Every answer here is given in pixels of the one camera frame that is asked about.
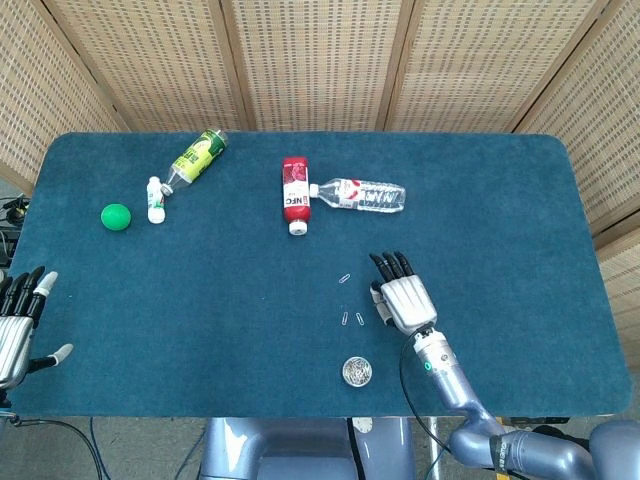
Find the black finger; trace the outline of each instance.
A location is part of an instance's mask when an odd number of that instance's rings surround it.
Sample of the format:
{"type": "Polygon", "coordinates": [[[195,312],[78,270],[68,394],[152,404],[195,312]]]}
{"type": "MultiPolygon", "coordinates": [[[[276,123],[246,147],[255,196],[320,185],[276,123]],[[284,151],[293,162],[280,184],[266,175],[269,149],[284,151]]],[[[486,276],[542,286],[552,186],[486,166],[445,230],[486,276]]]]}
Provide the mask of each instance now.
{"type": "Polygon", "coordinates": [[[391,255],[388,252],[383,252],[382,256],[384,257],[384,259],[387,261],[387,263],[389,264],[389,267],[391,268],[391,271],[393,272],[393,276],[396,278],[402,278],[404,277],[404,272],[402,271],[402,269],[398,266],[396,259],[393,258],[393,255],[391,255]]]}
{"type": "Polygon", "coordinates": [[[22,284],[24,283],[24,281],[27,279],[27,276],[27,273],[23,273],[13,281],[13,283],[7,290],[7,295],[4,298],[4,303],[2,304],[2,308],[0,309],[0,316],[4,317],[6,315],[13,314],[13,307],[16,304],[16,300],[18,299],[18,295],[20,294],[20,289],[22,288],[22,284]]]}
{"type": "Polygon", "coordinates": [[[373,253],[370,253],[369,256],[371,257],[371,260],[373,260],[373,263],[376,264],[376,267],[378,267],[380,275],[382,275],[382,278],[384,278],[385,282],[390,282],[394,279],[391,270],[389,270],[389,268],[385,265],[384,260],[382,260],[379,256],[374,255],[373,253]]]}
{"type": "Polygon", "coordinates": [[[4,295],[7,293],[12,281],[12,277],[6,277],[2,282],[0,282],[0,306],[2,306],[2,303],[4,302],[4,295]]]}
{"type": "Polygon", "coordinates": [[[400,266],[402,267],[402,270],[404,270],[404,274],[407,277],[410,277],[411,275],[415,275],[413,273],[413,269],[411,268],[411,265],[409,265],[409,261],[407,260],[407,257],[402,255],[400,252],[393,252],[393,253],[398,259],[398,262],[400,262],[400,266]]]}
{"type": "Polygon", "coordinates": [[[24,285],[22,286],[20,296],[18,297],[18,300],[16,300],[16,306],[13,309],[14,315],[20,316],[27,313],[27,308],[31,303],[31,297],[33,295],[33,289],[36,288],[38,280],[40,280],[40,277],[43,273],[44,267],[40,266],[29,274],[24,282],[24,285]]]}

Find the robotic hand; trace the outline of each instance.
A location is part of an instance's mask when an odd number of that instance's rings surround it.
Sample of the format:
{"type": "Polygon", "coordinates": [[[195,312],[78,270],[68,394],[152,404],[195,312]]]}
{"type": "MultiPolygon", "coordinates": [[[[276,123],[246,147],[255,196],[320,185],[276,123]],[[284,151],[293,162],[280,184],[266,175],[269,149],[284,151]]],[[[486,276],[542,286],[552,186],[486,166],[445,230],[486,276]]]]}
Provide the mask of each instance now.
{"type": "Polygon", "coordinates": [[[43,273],[44,267],[38,267],[0,283],[0,408],[11,406],[6,392],[19,385],[27,373],[56,366],[73,350],[73,345],[66,344],[47,357],[29,358],[44,304],[58,277],[49,272],[40,280],[43,273]]]}
{"type": "Polygon", "coordinates": [[[382,254],[386,262],[377,255],[369,255],[386,282],[383,285],[373,282],[370,292],[382,320],[386,324],[392,321],[402,333],[412,335],[427,325],[434,326],[438,315],[406,257],[394,253],[395,257],[387,252],[382,254]]]}

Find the small white bottle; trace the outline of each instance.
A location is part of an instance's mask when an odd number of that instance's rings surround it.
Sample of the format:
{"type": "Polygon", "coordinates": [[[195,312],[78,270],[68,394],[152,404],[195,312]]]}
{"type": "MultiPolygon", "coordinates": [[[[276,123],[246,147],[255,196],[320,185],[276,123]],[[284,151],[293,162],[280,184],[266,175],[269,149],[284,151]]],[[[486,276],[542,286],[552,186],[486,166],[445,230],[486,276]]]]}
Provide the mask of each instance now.
{"type": "Polygon", "coordinates": [[[164,195],[158,177],[149,178],[147,185],[147,217],[151,223],[164,222],[164,195]]]}

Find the woven panel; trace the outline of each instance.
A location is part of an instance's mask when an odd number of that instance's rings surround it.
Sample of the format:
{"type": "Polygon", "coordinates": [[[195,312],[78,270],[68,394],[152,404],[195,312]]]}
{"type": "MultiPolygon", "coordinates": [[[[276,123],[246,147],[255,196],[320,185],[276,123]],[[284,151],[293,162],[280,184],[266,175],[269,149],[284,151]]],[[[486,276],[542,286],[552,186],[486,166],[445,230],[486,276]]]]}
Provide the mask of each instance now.
{"type": "Polygon", "coordinates": [[[600,271],[620,340],[629,364],[640,367],[640,230],[600,252],[600,271]]]}
{"type": "Polygon", "coordinates": [[[374,129],[399,0],[233,8],[258,129],[374,129]]]}
{"type": "Polygon", "coordinates": [[[425,2],[388,127],[503,131],[593,3],[425,2]]]}
{"type": "Polygon", "coordinates": [[[68,131],[119,130],[38,12],[0,0],[0,162],[30,191],[51,141],[68,131]]]}
{"type": "MultiPolygon", "coordinates": [[[[628,202],[628,212],[640,208],[638,38],[640,2],[628,1],[523,124],[523,131],[551,133],[567,145],[591,223],[628,202]]],[[[603,228],[620,218],[605,220],[603,228]]]]}
{"type": "Polygon", "coordinates": [[[238,129],[229,79],[206,0],[55,0],[140,130],[238,129]]]}

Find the white fingertip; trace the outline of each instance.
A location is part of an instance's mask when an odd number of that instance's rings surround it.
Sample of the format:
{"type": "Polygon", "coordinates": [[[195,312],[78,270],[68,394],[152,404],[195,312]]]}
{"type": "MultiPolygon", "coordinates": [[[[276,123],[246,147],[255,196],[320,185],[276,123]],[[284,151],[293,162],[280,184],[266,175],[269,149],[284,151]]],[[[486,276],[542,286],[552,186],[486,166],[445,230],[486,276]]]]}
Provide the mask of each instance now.
{"type": "Polygon", "coordinates": [[[61,346],[58,349],[56,353],[54,353],[53,355],[50,355],[56,359],[55,366],[60,365],[64,361],[64,359],[71,354],[72,351],[73,351],[73,345],[70,343],[65,343],[63,346],[61,346]]]}
{"type": "Polygon", "coordinates": [[[56,283],[56,279],[58,278],[58,272],[49,272],[47,273],[38,286],[35,288],[33,293],[39,293],[44,297],[48,297],[49,293],[51,293],[51,289],[53,285],[56,283]]]}

